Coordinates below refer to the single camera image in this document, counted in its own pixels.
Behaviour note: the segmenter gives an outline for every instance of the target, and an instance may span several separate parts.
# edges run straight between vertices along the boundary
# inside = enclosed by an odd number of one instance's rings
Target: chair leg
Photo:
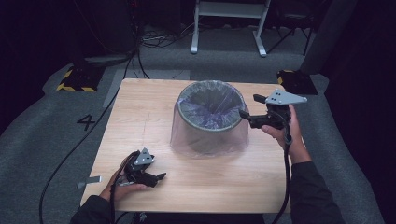
[[[304,53],[303,53],[304,56],[305,56],[305,54],[306,54],[306,50],[308,49],[309,40],[311,39],[311,35],[312,35],[312,27],[309,28],[309,34],[308,34],[308,38],[307,38],[307,40],[306,40],[306,44],[305,44],[305,48],[304,48]]]
[[[276,48],[286,37],[288,37],[291,33],[293,32],[293,30],[290,30],[286,35],[284,35],[279,41],[277,41],[276,44],[274,44],[268,51],[267,53],[270,53],[274,48]]]

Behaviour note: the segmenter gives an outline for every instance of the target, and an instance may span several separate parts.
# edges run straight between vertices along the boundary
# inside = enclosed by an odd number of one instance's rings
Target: clear plastic bag
[[[232,85],[206,80],[190,84],[174,109],[171,148],[193,157],[213,157],[248,146],[248,111],[242,94]]]

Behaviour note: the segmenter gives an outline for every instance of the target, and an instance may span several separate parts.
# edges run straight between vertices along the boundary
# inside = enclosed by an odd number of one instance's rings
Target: wooden table
[[[249,128],[248,148],[225,156],[191,159],[170,148],[175,102],[193,81],[124,79],[92,167],[103,181],[85,189],[81,204],[99,194],[131,152],[148,148],[156,161],[147,172],[167,173],[155,188],[128,195],[120,211],[277,213],[285,194],[283,151],[261,130]],[[279,85],[230,83],[252,115],[265,114],[253,94],[270,95]]]

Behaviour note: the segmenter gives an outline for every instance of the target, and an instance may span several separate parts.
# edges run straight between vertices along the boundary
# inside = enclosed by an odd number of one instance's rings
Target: black curtain
[[[320,71],[330,80],[334,120],[387,223],[396,223],[395,40],[395,1],[360,0]]]

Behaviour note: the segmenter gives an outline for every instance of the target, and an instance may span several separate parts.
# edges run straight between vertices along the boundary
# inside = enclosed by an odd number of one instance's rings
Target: white metal frame
[[[268,8],[271,0],[265,0],[264,4],[243,4],[243,3],[224,3],[224,2],[206,2],[196,0],[194,15],[194,34],[192,36],[191,53],[198,52],[198,22],[199,16],[220,16],[220,17],[238,17],[260,19],[259,28],[253,31],[253,37],[256,41],[257,48],[262,57],[267,55],[260,35],[267,17]]]

